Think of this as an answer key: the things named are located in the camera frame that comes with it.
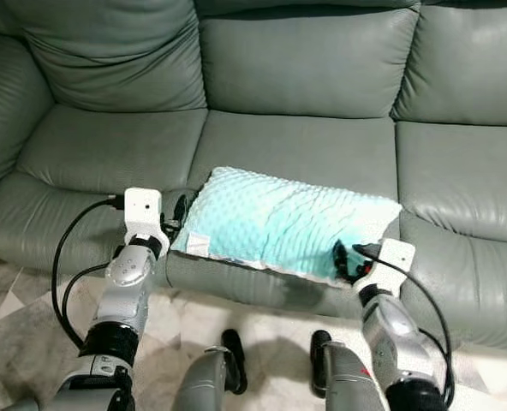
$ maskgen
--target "gray leather sofa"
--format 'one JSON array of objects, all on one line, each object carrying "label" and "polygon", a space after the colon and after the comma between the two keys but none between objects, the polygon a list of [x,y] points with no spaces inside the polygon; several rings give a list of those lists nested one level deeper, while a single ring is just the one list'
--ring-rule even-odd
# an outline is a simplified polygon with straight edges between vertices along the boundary
[{"label": "gray leather sofa", "polygon": [[[166,212],[230,165],[381,194],[455,338],[507,348],[507,1],[0,0],[0,258],[49,270],[102,194]],[[71,235],[67,273],[105,262],[122,214]],[[171,253],[165,285],[358,315],[356,298]],[[428,328],[431,308],[403,299]]]}]

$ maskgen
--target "floor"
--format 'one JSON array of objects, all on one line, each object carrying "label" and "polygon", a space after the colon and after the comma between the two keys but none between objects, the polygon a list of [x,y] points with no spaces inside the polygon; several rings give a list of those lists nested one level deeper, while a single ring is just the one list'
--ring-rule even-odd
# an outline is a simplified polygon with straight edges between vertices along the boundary
[{"label": "floor", "polygon": [[[103,289],[88,277],[72,296],[69,315],[84,333]],[[49,278],[0,261],[0,408],[27,396],[46,404],[70,371],[76,350],[51,311]],[[359,324],[342,319],[244,306],[176,289],[158,289],[140,344],[134,378],[138,409],[170,410],[190,363],[218,342],[229,327],[239,330],[249,377],[242,396],[226,395],[225,410],[323,411],[308,388],[308,345],[323,328],[346,342],[368,364]],[[507,352],[465,345],[455,356],[458,380],[452,410],[507,410]]]}]

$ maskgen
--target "pillow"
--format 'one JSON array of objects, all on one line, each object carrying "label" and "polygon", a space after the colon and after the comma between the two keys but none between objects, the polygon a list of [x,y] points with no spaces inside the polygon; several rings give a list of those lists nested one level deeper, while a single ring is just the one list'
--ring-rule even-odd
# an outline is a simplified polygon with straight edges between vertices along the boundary
[{"label": "pillow", "polygon": [[377,242],[402,207],[393,200],[217,167],[191,205],[172,249],[339,285],[332,249]]}]

